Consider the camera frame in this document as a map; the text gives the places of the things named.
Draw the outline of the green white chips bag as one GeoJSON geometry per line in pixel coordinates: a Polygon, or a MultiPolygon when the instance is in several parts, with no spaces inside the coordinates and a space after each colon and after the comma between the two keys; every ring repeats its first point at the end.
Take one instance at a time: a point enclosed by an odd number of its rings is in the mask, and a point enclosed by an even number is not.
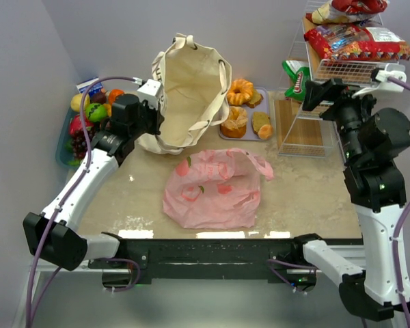
{"type": "Polygon", "coordinates": [[[291,80],[290,87],[284,92],[285,97],[302,103],[306,94],[305,84],[311,80],[309,63],[289,59],[282,62],[282,68],[291,80]]]}

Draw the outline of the large red cookie bag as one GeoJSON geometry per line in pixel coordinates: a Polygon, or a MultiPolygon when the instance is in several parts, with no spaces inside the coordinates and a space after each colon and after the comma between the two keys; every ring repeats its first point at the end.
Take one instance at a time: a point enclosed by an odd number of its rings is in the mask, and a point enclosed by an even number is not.
{"type": "Polygon", "coordinates": [[[321,59],[389,62],[410,60],[408,42],[388,28],[356,24],[319,25],[304,39],[321,59]]]}

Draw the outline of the cream canvas tote bag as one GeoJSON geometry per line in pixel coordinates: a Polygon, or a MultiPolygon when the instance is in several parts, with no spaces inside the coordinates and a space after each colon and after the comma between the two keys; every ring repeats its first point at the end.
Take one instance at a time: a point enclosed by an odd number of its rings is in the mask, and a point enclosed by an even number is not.
{"type": "Polygon", "coordinates": [[[152,78],[163,87],[158,101],[164,121],[160,135],[138,139],[144,150],[180,154],[228,118],[232,67],[216,49],[198,44],[192,35],[176,34],[172,45],[152,62],[152,78]]]}

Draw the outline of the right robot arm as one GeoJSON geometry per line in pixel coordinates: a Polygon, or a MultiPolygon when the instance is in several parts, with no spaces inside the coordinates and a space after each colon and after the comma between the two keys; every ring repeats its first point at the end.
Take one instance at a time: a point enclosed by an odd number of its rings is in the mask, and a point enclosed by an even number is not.
{"type": "Polygon", "coordinates": [[[410,146],[410,121],[394,108],[374,110],[376,98],[340,79],[308,81],[304,111],[326,101],[321,115],[336,124],[344,151],[344,183],[355,207],[366,265],[338,255],[316,234],[294,239],[293,253],[321,270],[353,316],[380,322],[410,315],[402,225],[410,209],[405,180],[394,160],[410,146]]]}

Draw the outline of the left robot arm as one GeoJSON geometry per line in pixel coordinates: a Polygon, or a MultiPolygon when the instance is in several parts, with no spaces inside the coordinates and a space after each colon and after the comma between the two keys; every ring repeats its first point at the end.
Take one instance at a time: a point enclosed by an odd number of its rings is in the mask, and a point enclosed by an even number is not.
{"type": "Polygon", "coordinates": [[[29,213],[23,229],[30,252],[68,271],[85,260],[113,258],[120,238],[77,233],[82,216],[106,179],[123,164],[144,134],[159,135],[163,116],[159,97],[142,90],[118,96],[107,130],[99,131],[78,170],[59,195],[39,213],[29,213]]]}

